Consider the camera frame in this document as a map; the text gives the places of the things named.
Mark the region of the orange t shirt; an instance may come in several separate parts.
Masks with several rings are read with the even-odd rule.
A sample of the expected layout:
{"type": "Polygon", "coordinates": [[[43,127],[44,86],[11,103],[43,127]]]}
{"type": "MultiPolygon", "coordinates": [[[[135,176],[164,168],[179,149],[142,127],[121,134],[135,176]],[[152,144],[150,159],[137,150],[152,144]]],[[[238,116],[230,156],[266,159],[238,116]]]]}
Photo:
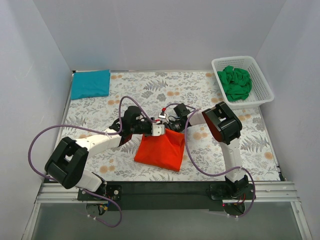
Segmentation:
{"type": "Polygon", "coordinates": [[[134,157],[137,163],[179,172],[185,149],[185,135],[166,129],[160,136],[142,136],[134,157]]]}

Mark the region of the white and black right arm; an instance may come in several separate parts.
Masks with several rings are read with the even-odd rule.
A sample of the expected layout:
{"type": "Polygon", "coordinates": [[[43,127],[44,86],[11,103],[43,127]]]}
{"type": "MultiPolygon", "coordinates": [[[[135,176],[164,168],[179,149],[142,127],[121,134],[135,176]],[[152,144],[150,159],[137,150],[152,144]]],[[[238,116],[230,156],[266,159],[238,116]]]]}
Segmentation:
{"type": "Polygon", "coordinates": [[[225,180],[209,185],[209,194],[213,200],[252,200],[254,186],[249,183],[248,175],[242,169],[240,154],[240,136],[242,123],[225,102],[211,108],[192,113],[185,104],[174,108],[177,119],[167,119],[165,127],[182,132],[189,127],[207,124],[213,138],[219,143],[225,165],[225,180]]]}

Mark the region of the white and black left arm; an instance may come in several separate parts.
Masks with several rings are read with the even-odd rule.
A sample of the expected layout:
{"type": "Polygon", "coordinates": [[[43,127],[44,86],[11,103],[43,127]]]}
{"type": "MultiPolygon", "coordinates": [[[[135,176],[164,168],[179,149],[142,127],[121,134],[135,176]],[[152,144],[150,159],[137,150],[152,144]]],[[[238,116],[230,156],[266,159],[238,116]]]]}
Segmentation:
{"type": "Polygon", "coordinates": [[[44,169],[65,189],[78,187],[97,195],[106,195],[106,181],[85,169],[87,160],[105,150],[117,148],[133,134],[152,133],[152,122],[142,116],[137,106],[129,106],[102,134],[85,138],[64,137],[54,149],[44,169]]]}

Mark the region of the floral patterned table mat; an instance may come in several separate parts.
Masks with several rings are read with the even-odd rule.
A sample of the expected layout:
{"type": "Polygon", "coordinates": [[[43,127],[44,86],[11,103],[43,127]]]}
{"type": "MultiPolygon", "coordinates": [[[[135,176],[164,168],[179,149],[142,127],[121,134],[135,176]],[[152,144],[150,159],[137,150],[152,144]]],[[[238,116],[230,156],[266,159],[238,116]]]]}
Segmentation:
{"type": "MultiPolygon", "coordinates": [[[[139,103],[150,117],[156,117],[162,108],[173,117],[175,103],[206,109],[222,100],[212,72],[114,72],[110,77],[109,96],[69,103],[61,137],[80,139],[89,137],[91,130],[103,131],[134,103],[139,103]]],[[[242,123],[243,166],[255,181],[278,181],[277,161],[260,110],[243,108],[237,109],[235,114],[242,123]]],[[[85,168],[107,181],[224,180],[222,150],[209,128],[202,124],[187,132],[188,149],[184,151],[178,172],[135,162],[140,135],[134,135],[121,147],[95,155],[86,162],[85,168]]]]}

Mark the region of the folded teal t shirt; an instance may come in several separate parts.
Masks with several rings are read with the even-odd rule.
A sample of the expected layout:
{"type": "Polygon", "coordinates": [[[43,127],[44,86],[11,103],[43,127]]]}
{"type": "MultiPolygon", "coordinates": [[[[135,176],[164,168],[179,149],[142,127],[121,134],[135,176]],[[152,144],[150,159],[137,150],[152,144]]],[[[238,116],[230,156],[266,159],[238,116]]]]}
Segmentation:
{"type": "Polygon", "coordinates": [[[109,69],[73,73],[70,99],[107,97],[110,93],[110,77],[109,69]]]}

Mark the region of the crumpled green t shirt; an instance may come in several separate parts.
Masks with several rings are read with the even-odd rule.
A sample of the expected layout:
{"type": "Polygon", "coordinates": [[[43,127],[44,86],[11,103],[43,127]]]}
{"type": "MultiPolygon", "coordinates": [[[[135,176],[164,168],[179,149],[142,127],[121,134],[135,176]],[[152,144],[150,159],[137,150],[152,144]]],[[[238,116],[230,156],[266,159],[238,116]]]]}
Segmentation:
{"type": "Polygon", "coordinates": [[[249,97],[253,85],[247,70],[228,65],[217,75],[229,102],[244,101],[249,97]]]}

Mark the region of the white plastic basket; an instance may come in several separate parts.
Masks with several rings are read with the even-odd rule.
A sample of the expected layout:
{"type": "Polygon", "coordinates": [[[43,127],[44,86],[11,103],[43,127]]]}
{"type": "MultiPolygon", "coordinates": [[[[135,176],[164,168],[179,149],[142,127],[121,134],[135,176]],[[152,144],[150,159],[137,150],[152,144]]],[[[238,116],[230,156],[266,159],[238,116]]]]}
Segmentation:
{"type": "Polygon", "coordinates": [[[212,69],[220,87],[223,100],[232,110],[256,108],[264,103],[274,100],[274,94],[263,75],[256,60],[251,56],[231,56],[216,58],[211,61],[212,69]],[[225,91],[218,76],[218,71],[222,71],[225,67],[232,66],[248,71],[252,80],[252,89],[245,100],[237,100],[230,102],[227,99],[225,91]]]}

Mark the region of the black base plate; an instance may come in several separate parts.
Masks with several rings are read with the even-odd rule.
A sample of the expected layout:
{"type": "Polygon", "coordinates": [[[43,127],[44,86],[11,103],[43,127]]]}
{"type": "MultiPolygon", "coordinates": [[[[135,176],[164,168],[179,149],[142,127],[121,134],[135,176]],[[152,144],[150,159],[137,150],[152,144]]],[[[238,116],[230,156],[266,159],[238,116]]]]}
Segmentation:
{"type": "Polygon", "coordinates": [[[225,181],[110,181],[98,194],[115,201],[122,210],[223,211],[224,203],[255,198],[253,185],[233,191],[225,181]]]}

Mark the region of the aluminium frame rail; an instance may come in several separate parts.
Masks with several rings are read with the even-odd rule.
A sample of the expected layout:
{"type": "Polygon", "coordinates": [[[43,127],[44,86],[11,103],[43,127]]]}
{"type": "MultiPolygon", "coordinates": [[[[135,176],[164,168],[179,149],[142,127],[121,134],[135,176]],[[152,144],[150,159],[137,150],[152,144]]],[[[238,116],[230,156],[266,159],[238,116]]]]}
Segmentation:
{"type": "MultiPolygon", "coordinates": [[[[65,189],[58,183],[41,185],[37,197],[38,203],[75,202],[82,191],[74,187],[65,189]]],[[[299,202],[300,197],[295,184],[290,181],[261,181],[255,184],[257,202],[299,202]]]]}

